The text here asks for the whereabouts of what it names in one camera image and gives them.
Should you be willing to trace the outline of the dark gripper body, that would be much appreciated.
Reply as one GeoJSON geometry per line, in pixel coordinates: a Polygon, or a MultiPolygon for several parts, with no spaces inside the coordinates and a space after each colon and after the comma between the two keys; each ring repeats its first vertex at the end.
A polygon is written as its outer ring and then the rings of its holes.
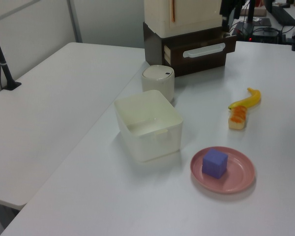
{"type": "Polygon", "coordinates": [[[220,15],[229,17],[235,8],[241,11],[241,0],[221,0],[220,15]]]}

